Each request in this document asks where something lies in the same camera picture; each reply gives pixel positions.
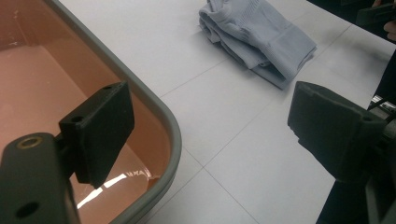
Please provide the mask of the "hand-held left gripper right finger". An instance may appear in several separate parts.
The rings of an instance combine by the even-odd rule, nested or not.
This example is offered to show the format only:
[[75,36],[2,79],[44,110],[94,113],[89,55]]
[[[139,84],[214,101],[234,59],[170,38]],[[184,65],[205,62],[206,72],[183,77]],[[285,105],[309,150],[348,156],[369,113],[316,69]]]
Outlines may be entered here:
[[298,81],[288,126],[336,180],[355,182],[362,177],[367,151],[380,139],[386,122],[325,87]]

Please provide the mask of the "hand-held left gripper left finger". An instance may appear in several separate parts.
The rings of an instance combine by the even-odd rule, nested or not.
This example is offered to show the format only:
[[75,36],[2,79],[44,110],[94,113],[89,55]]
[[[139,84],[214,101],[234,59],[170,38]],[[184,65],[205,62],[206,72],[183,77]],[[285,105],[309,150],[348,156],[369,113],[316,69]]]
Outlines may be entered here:
[[134,108],[125,81],[107,85],[59,122],[73,149],[78,182],[101,187],[134,129]]

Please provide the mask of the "pink tray with grey rim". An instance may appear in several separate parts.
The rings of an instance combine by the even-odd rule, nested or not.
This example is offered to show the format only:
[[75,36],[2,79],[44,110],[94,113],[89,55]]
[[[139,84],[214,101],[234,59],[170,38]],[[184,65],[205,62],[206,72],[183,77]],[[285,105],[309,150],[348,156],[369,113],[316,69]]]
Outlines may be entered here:
[[[122,81],[134,129],[96,189],[78,182],[59,122]],[[0,224],[139,224],[180,155],[169,108],[60,0],[0,0]]]

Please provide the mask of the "light blue knit garment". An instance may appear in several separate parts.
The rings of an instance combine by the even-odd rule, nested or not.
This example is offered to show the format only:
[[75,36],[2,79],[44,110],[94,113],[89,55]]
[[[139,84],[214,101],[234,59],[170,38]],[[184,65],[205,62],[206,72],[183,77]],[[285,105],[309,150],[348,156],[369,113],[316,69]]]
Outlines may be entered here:
[[199,10],[206,37],[252,73],[286,88],[316,43],[266,0],[207,0]]

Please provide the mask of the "white gridded table sheet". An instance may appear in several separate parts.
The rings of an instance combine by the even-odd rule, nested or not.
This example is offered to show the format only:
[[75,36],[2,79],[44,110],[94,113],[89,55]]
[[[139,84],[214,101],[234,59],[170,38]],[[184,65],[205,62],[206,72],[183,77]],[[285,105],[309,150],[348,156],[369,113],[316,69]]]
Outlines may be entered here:
[[200,29],[206,0],[61,0],[170,108],[183,150],[139,224],[316,224],[333,178],[288,127],[291,90]]

